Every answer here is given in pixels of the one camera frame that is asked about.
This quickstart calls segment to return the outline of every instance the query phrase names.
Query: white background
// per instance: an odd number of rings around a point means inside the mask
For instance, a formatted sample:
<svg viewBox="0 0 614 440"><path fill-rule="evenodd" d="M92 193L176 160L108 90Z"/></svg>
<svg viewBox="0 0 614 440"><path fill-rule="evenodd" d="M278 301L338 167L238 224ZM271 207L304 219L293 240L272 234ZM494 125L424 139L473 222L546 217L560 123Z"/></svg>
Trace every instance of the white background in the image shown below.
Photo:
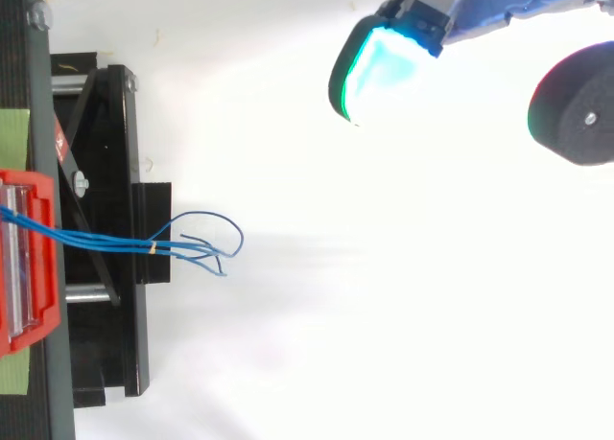
<svg viewBox="0 0 614 440"><path fill-rule="evenodd" d="M138 75L143 178L248 238L227 279L174 263L148 288L151 387L76 411L79 440L614 436L614 170L526 128L610 17L455 44L402 116L357 128L328 76L384 0L48 1L53 52Z"/></svg>

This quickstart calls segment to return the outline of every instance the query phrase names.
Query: red holder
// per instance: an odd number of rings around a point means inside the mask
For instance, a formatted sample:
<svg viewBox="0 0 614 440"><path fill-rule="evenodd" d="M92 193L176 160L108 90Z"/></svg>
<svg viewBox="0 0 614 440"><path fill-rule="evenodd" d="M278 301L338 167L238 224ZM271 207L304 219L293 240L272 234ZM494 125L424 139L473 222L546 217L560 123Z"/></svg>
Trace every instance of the red holder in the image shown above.
<svg viewBox="0 0 614 440"><path fill-rule="evenodd" d="M54 182L43 174L0 170L0 204L55 226ZM0 358L49 335L60 322L56 243L0 221Z"/></svg>

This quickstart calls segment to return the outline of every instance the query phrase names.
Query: black bracket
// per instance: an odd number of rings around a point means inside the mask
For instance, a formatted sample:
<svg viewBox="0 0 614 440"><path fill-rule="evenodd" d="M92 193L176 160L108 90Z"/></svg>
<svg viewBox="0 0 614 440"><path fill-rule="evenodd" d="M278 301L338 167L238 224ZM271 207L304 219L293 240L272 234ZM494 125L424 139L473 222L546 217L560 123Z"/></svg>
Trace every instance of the black bracket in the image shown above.
<svg viewBox="0 0 614 440"><path fill-rule="evenodd" d="M54 93L69 145L60 161L62 223L147 239L171 217L171 183L140 182L133 73L123 65L99 69L91 56L52 56L54 82L58 76L86 77L81 91ZM77 73L66 73L67 66ZM77 172L89 181L83 197L75 186ZM169 238L170 230L161 235ZM75 407L104 405L105 387L124 386L127 396L141 395L149 386L145 284L169 282L170 260L106 253L97 262L96 255L66 247L65 268L69 289L101 282L106 287L108 272L119 299L68 304Z"/></svg>

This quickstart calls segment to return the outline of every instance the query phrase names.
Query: screw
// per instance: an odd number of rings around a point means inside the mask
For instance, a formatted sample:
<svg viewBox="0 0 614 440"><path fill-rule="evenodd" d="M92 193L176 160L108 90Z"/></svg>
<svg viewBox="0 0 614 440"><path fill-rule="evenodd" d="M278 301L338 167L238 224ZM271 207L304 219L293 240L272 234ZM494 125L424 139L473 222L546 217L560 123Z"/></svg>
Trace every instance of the screw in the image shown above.
<svg viewBox="0 0 614 440"><path fill-rule="evenodd" d="M54 25L49 5L43 1L34 3L28 11L28 23L39 31L49 31Z"/></svg>
<svg viewBox="0 0 614 440"><path fill-rule="evenodd" d="M594 112L589 112L588 114L586 114L586 117L584 118L584 123L588 126L592 126L593 124L595 124L597 122L597 114L595 114Z"/></svg>
<svg viewBox="0 0 614 440"><path fill-rule="evenodd" d="M138 91L138 78L134 74L126 76L126 88L130 93Z"/></svg>
<svg viewBox="0 0 614 440"><path fill-rule="evenodd" d="M76 171L73 176L73 189L78 198L85 196L85 191L89 189L89 181L81 170Z"/></svg>

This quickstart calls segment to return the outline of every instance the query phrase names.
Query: blue wire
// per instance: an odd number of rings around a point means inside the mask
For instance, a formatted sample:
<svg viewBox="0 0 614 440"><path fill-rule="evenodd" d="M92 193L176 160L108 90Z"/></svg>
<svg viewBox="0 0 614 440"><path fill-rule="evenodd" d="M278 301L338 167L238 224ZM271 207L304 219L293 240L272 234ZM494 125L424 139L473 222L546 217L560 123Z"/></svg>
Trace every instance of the blue wire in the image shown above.
<svg viewBox="0 0 614 440"><path fill-rule="evenodd" d="M155 239L162 232L164 232L164 230L171 226L173 222L188 215L211 216L229 222L237 230L240 236L240 241L237 249L232 253L226 253L216 248L210 242L204 239L199 239L198 237L183 234L181 235L182 238L194 242L168 242L157 241ZM241 251L245 240L245 235L243 231L233 220L225 217L224 215L220 215L214 212L192 211L182 213L167 222L164 226L162 226L159 231L149 237L146 241L106 236L104 234L88 234L81 231L73 231L68 229L51 228L45 226L44 224L40 224L39 222L32 220L24 215L16 214L11 209L3 205L0 205L0 217L0 220L16 224L27 230L38 232L39 234L49 239L52 239L65 245L74 246L79 249L100 251L105 253L133 253L143 255L155 254L162 256L171 256L179 260L187 261L188 263L192 263L196 266L200 266L217 276L226 276L226 274L222 270L222 262L220 258L235 257L237 253ZM183 253L175 251L178 249L196 252L198 253L198 255L187 256ZM216 264L218 267L217 271L201 261L211 257L214 257L216 260Z"/></svg>

